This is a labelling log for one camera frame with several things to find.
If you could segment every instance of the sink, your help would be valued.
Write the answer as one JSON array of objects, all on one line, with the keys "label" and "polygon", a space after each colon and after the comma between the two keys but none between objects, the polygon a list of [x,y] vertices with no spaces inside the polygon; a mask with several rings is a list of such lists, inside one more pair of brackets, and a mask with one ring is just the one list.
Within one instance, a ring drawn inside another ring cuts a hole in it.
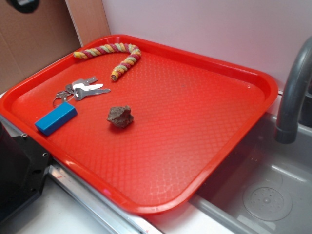
[{"label": "sink", "polygon": [[191,200],[236,233],[311,233],[312,130],[299,126],[296,142],[280,144],[275,121],[265,114]]}]

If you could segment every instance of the red and yellow rope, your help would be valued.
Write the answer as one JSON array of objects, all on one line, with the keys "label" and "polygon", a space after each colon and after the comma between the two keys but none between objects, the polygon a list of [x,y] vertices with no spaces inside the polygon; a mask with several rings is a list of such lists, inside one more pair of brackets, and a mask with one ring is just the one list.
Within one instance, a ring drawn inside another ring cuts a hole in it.
[{"label": "red and yellow rope", "polygon": [[137,61],[140,60],[141,51],[136,45],[126,43],[106,44],[80,52],[74,52],[74,57],[79,59],[90,59],[98,55],[119,52],[130,53],[130,55],[113,69],[111,79],[116,81],[122,74],[128,71]]}]

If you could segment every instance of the key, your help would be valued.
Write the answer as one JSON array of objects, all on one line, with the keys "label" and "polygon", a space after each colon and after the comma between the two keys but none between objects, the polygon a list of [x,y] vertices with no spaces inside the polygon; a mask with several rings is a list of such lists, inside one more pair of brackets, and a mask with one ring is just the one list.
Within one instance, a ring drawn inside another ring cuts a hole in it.
[{"label": "key", "polygon": [[86,96],[90,95],[98,95],[98,94],[105,94],[110,92],[110,89],[94,89],[94,90],[88,90],[84,91],[83,89],[76,88],[75,92],[76,94],[74,95],[76,101],[80,101]]},{"label": "key", "polygon": [[74,89],[73,89],[72,84],[66,85],[66,86],[65,86],[65,89],[66,89],[66,91],[67,91],[68,93],[74,94]]},{"label": "key", "polygon": [[67,101],[67,97],[70,96],[70,93],[68,93],[67,91],[60,91],[56,94],[55,98],[61,98],[62,103]]},{"label": "key", "polygon": [[92,84],[94,82],[96,82],[98,79],[96,77],[91,77],[88,79],[78,79],[76,81],[73,82],[73,86],[76,84],[84,84],[84,86],[88,86],[89,84]]},{"label": "key", "polygon": [[102,88],[102,87],[103,87],[103,84],[93,84],[93,85],[85,86],[84,84],[80,83],[80,84],[73,85],[73,89],[74,90],[76,88],[80,88],[80,89],[83,89],[84,91],[99,89],[99,88]]}]

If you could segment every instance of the stone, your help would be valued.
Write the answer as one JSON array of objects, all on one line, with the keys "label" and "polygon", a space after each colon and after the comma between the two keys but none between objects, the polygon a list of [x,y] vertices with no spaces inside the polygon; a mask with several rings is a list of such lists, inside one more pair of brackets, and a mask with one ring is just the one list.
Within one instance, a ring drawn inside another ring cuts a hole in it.
[{"label": "stone", "polygon": [[107,121],[119,128],[125,128],[133,122],[134,117],[131,115],[131,108],[129,106],[112,107],[109,111]]}]

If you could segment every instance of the drain strainer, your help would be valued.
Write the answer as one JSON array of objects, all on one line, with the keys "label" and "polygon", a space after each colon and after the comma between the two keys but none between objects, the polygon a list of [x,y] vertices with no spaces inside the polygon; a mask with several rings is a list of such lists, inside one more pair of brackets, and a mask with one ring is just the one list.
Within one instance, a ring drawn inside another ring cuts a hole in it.
[{"label": "drain strainer", "polygon": [[292,209],[288,192],[273,182],[252,184],[243,196],[249,213],[265,221],[276,221],[286,217]]}]

